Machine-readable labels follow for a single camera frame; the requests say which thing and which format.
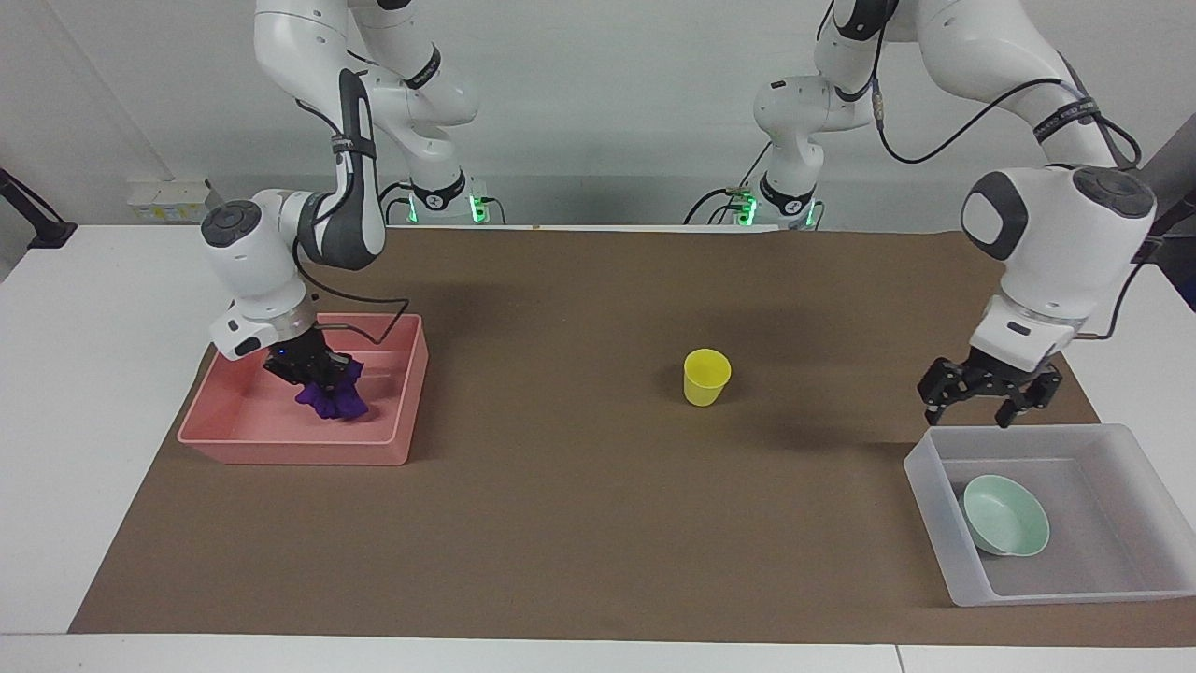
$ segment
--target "power outlet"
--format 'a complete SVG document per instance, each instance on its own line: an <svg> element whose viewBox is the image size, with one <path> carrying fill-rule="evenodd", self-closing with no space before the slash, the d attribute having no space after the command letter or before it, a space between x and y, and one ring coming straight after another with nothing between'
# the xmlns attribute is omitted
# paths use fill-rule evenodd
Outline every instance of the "power outlet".
<svg viewBox="0 0 1196 673"><path fill-rule="evenodd" d="M199 222L222 202L207 179L130 182L129 185L129 207L138 220L145 222Z"/></svg>

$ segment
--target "yellow cup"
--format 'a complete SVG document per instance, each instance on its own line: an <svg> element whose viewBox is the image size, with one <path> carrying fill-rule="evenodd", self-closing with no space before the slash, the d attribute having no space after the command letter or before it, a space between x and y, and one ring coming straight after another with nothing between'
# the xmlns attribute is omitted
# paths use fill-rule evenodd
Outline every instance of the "yellow cup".
<svg viewBox="0 0 1196 673"><path fill-rule="evenodd" d="M685 357L685 399L708 408L731 381L731 361L719 351L701 349Z"/></svg>

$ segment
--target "purple cloth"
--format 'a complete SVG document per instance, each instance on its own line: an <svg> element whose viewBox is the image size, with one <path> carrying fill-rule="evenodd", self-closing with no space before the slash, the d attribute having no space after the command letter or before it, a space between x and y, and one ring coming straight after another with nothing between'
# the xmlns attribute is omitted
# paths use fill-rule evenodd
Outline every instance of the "purple cloth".
<svg viewBox="0 0 1196 673"><path fill-rule="evenodd" d="M344 379L341 379L330 393L325 393L318 384L309 384L303 393L295 396L295 402L310 405L325 421L359 418L370 411L365 400L358 394L358 379L361 379L362 369L361 363L353 361L344 372Z"/></svg>

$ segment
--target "pink plastic bin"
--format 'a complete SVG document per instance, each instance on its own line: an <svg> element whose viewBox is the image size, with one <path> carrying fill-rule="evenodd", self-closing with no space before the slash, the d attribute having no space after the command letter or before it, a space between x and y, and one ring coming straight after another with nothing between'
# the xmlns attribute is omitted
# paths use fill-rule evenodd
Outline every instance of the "pink plastic bin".
<svg viewBox="0 0 1196 673"><path fill-rule="evenodd" d="M384 313L321 313L322 323L347 322L378 335L393 318ZM365 366L358 392L370 411L355 421L322 421L291 386L262 369L266 351L230 362L212 361L183 420L178 441L225 464L403 465L428 366L423 320L404 314L374 347L344 330L324 332L334 351Z"/></svg>

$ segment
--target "table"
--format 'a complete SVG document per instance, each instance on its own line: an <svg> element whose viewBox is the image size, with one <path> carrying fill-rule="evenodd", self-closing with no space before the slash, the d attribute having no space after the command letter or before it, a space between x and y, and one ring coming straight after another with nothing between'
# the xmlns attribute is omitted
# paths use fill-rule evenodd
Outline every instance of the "table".
<svg viewBox="0 0 1196 673"><path fill-rule="evenodd" d="M0 285L0 632L62 634L115 536L161 436L185 397L206 345L206 325L227 294L206 267L189 226L83 227L63 250L31 251ZM1191 374L1196 317L1153 267L1140 274L1116 338L1076 343L1067 359L1102 420L1141 440L1189 520L1196 520L1196 434ZM157 367L147 367L157 363ZM71 410L62 418L47 414ZM53 455L48 447L79 447ZM335 657L346 669L378 661L462 669L811 669L935 671L968 662L1008 666L1024 650L892 647L649 646L359 641L205 636L23 636L0 641L0 662L59 669L146 669L173 655L203 668L260 661L301 669ZM255 656L268 659L254 660ZM1060 653L1140 668L1196 665L1196 650ZM1043 655L1042 661L1052 661Z"/></svg>

